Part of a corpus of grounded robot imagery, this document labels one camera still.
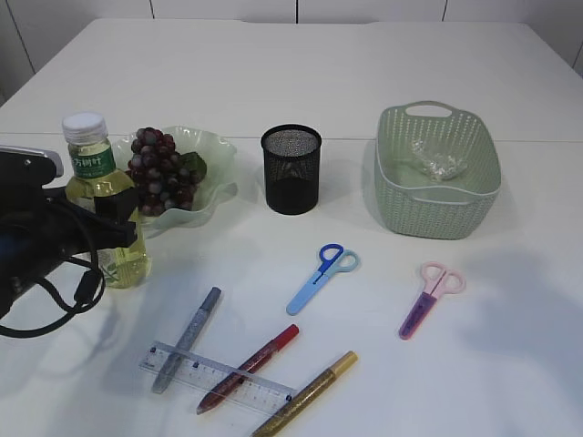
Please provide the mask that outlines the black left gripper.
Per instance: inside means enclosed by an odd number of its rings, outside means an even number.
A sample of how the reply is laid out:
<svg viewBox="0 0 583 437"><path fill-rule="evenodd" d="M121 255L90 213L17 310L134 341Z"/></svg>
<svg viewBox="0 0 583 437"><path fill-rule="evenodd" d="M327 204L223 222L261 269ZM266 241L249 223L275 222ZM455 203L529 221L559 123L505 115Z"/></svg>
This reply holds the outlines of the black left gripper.
<svg viewBox="0 0 583 437"><path fill-rule="evenodd" d="M138 191L94 198L95 213L66 199L65 189L48 188L27 205L1 215L1 290L27 291L76 254L129 248L138 240L129 221Z"/></svg>

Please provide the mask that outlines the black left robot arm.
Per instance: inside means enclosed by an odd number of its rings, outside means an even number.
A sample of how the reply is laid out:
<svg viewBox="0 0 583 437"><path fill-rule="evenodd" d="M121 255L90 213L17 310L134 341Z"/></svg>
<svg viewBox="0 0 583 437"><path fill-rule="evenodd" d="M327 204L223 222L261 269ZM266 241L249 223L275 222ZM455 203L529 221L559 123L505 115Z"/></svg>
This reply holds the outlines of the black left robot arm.
<svg viewBox="0 0 583 437"><path fill-rule="evenodd" d="M138 206L138 191L96 198L90 211L70 202L63 188L10 188L1 194L1 315L35 285L43 286L57 305L65 304L46 276L67 262L86 269L76 297L89 304L103 280L97 253L127 248L137 240L130 216Z"/></svg>

